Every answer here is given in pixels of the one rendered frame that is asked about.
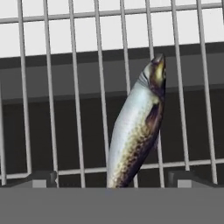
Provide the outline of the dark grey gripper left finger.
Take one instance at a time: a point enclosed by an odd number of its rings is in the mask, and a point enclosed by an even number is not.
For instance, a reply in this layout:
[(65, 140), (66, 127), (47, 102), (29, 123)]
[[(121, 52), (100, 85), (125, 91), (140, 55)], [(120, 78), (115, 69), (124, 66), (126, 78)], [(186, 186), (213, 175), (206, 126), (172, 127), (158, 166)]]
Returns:
[(14, 183), (3, 185), (3, 188), (56, 188), (56, 171), (35, 171)]

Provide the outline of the silver fish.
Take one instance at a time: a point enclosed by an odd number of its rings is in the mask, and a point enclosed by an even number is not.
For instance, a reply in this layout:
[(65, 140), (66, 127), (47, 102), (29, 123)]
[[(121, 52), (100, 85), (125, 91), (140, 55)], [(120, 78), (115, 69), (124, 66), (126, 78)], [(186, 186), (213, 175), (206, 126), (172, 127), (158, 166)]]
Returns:
[(165, 56), (159, 54), (139, 74), (115, 121), (108, 154), (108, 188), (128, 186), (158, 145), (165, 82)]

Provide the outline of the dark grey oven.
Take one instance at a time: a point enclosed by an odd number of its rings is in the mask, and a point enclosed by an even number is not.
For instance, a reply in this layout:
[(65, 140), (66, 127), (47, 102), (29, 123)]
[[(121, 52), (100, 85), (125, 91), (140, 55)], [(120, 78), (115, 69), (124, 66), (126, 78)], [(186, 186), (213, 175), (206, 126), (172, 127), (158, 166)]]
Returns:
[(0, 59), (5, 163), (0, 184), (28, 171), (59, 171), (62, 187), (106, 184), (104, 143), (151, 53), (166, 57), (162, 150), (153, 151), (136, 185), (167, 185), (185, 169), (224, 185), (224, 43), (29, 56), (22, 99), (20, 59)]

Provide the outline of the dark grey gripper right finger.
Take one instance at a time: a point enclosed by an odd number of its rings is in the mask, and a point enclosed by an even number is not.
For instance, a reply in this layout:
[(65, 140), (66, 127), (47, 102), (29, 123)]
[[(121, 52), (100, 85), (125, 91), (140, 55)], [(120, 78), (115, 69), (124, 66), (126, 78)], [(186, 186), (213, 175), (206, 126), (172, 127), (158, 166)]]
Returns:
[(191, 171), (170, 171), (168, 186), (173, 188), (222, 188), (222, 185), (199, 178)]

